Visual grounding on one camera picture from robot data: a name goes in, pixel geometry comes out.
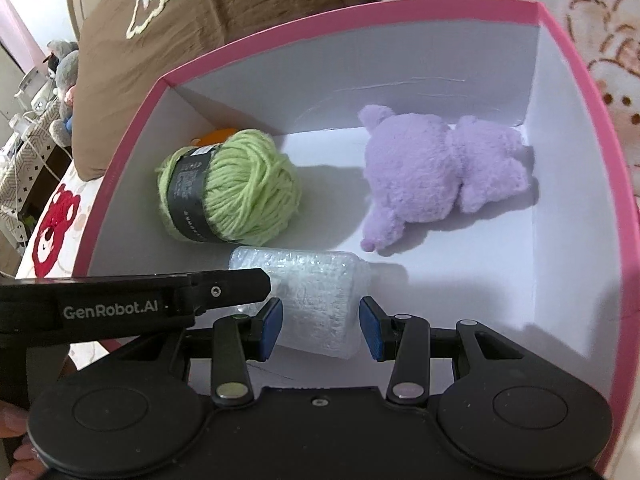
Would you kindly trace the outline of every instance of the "orange object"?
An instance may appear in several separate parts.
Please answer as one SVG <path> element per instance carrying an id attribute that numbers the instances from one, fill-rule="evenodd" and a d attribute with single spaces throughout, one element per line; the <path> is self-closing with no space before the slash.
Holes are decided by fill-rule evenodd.
<path id="1" fill-rule="evenodd" d="M 237 128 L 223 128 L 222 130 L 213 130 L 210 134 L 207 134 L 199 139 L 193 139 L 191 141 L 192 146 L 210 146 L 212 144 L 219 144 L 225 142 L 233 134 L 238 133 Z"/>

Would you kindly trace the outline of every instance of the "purple plush toy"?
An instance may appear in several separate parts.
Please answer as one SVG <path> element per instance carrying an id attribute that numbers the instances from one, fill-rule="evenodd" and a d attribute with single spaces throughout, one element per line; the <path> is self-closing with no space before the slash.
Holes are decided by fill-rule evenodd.
<path id="1" fill-rule="evenodd" d="M 520 134 L 508 126 L 462 117 L 454 130 L 435 115 L 396 115 L 367 105 L 358 114 L 371 138 L 364 177 L 373 208 L 360 243 L 367 252 L 398 241 L 406 222 L 435 222 L 458 202 L 475 213 L 529 187 L 529 175 L 514 158 Z"/>

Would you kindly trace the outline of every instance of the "blue gripper pad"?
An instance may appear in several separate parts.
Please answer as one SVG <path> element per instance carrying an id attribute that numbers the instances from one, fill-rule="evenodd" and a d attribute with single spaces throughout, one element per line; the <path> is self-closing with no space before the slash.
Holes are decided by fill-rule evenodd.
<path id="1" fill-rule="evenodd" d="M 380 332 L 380 322 L 376 316 L 374 316 L 371 309 L 367 306 L 364 300 L 360 300 L 360 308 L 358 310 L 358 316 L 360 317 L 360 329 L 364 336 L 367 346 L 369 346 L 369 352 L 371 357 L 376 361 L 382 359 L 382 333 Z"/>
<path id="2" fill-rule="evenodd" d="M 263 361 L 270 357 L 273 347 L 276 346 L 282 329 L 282 316 L 282 301 L 278 298 L 278 302 L 263 320 L 262 338 L 260 339 L 260 357 Z"/>

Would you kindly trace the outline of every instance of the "box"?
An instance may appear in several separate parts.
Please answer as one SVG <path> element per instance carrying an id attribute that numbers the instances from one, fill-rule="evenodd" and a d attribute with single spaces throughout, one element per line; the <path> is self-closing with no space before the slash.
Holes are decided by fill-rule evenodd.
<path id="1" fill-rule="evenodd" d="M 360 250 L 365 104 L 517 126 L 534 152 L 525 196 L 409 227 L 389 253 Z M 303 204 L 270 246 L 352 251 L 372 263 L 371 295 L 433 326 L 473 318 L 597 388 L 615 435 L 638 368 L 638 212 L 616 134 L 562 28 L 535 2 L 399 0 L 320 14 L 254 34 L 159 80 L 95 200 L 75 275 L 225 268 L 229 244 L 168 236 L 154 169 L 213 128 L 260 128 L 299 167 Z M 434 364 L 432 392 L 452 380 Z M 350 361 L 276 348 L 252 368 L 281 386 L 386 385 L 363 346 Z"/>

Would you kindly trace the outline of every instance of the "clear plastic wrapped object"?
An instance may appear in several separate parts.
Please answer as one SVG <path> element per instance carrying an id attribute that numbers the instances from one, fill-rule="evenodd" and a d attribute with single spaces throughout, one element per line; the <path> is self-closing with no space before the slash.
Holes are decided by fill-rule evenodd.
<path id="1" fill-rule="evenodd" d="M 360 298 L 367 295 L 370 267 L 353 253 L 238 247 L 229 269 L 261 268 L 271 278 L 271 295 L 282 300 L 284 320 L 278 344 L 348 359 L 360 347 Z M 254 315 L 262 303 L 238 311 Z"/>

